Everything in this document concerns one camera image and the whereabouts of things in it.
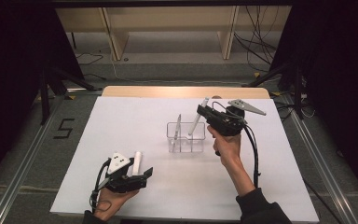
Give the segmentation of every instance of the white table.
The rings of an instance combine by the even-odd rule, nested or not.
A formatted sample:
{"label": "white table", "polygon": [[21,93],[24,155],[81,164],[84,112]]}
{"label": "white table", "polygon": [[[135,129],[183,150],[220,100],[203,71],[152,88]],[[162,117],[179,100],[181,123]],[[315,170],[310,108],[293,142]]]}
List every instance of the white table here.
{"label": "white table", "polygon": [[[228,99],[215,101],[227,105]],[[119,217],[239,220],[237,192],[214,155],[213,139],[208,132],[201,153],[168,150],[166,124],[175,122],[179,114],[182,121],[192,121],[201,102],[201,98],[100,97],[50,211],[80,215],[90,210],[89,196],[103,162],[115,151],[127,157],[142,151],[141,171],[154,167],[154,173],[147,187],[120,209]],[[318,222],[273,101],[245,102],[267,112],[266,116],[245,116],[258,145],[259,187],[268,201],[278,202],[292,221]],[[253,151],[246,134],[242,135],[241,158],[252,176]]]}

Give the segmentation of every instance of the floor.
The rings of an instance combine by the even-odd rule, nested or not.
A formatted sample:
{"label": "floor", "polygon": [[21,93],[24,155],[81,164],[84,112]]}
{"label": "floor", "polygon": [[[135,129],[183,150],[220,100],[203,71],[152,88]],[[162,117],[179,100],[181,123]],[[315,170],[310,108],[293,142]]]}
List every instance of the floor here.
{"label": "floor", "polygon": [[[239,33],[250,38],[249,33]],[[279,32],[271,32],[265,41],[277,46]],[[232,86],[255,80],[256,71],[268,70],[269,65],[256,58],[234,40],[230,59],[223,60],[216,33],[131,33],[123,59],[112,62],[110,48],[102,34],[75,34],[74,52],[88,83],[107,85],[162,85],[162,86]],[[262,53],[260,47],[254,51]],[[278,91],[279,76],[262,84],[270,92]],[[78,88],[66,82],[69,88]],[[5,211],[5,223],[80,223],[81,217],[60,217],[49,212],[77,143],[87,124],[88,115],[99,92],[74,91],[72,97],[54,97],[51,94],[54,119],[46,129],[40,126],[41,105],[35,99],[29,119],[12,150],[0,165],[0,211]],[[358,181],[351,172],[339,148],[317,111],[303,108],[304,120],[287,105],[292,104],[290,92],[273,96],[282,117],[299,170],[310,184],[309,193],[321,223],[358,223]],[[70,138],[59,139],[63,119],[73,119]],[[9,189],[14,195],[10,200]],[[144,223],[167,223],[147,220]]]}

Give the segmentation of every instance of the white stick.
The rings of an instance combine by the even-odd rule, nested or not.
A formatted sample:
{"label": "white stick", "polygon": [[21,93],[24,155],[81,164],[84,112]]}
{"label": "white stick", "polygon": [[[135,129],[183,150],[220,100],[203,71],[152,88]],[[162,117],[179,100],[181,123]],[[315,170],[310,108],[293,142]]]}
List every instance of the white stick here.
{"label": "white stick", "polygon": [[133,166],[132,166],[132,175],[139,174],[139,166],[141,165],[142,152],[135,152],[135,156],[133,158]]}
{"label": "white stick", "polygon": [[[202,102],[202,107],[205,107],[208,104],[209,97],[205,97],[204,101]],[[196,129],[197,124],[199,123],[201,115],[197,114],[197,116],[194,118],[193,124],[190,127],[190,130],[188,131],[188,135],[193,135],[194,130]]]}

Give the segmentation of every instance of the clear plastic container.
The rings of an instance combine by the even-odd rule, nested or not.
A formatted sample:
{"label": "clear plastic container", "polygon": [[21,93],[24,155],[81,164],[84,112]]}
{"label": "clear plastic container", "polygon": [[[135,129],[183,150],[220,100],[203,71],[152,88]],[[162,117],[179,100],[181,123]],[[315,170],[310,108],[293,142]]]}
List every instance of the clear plastic container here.
{"label": "clear plastic container", "polygon": [[193,122],[167,123],[170,152],[202,152],[205,140],[205,123],[199,122],[192,135],[188,135]]}

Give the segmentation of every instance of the sleeve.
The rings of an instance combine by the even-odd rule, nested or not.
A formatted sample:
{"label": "sleeve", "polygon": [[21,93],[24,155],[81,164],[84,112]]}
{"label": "sleeve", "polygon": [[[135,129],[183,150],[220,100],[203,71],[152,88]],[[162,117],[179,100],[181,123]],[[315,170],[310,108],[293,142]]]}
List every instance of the sleeve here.
{"label": "sleeve", "polygon": [[292,223],[277,203],[269,203],[261,189],[236,198],[242,211],[241,223],[246,224],[289,224]]}
{"label": "sleeve", "polygon": [[85,211],[83,217],[83,224],[107,224],[107,222],[95,217],[91,211]]}

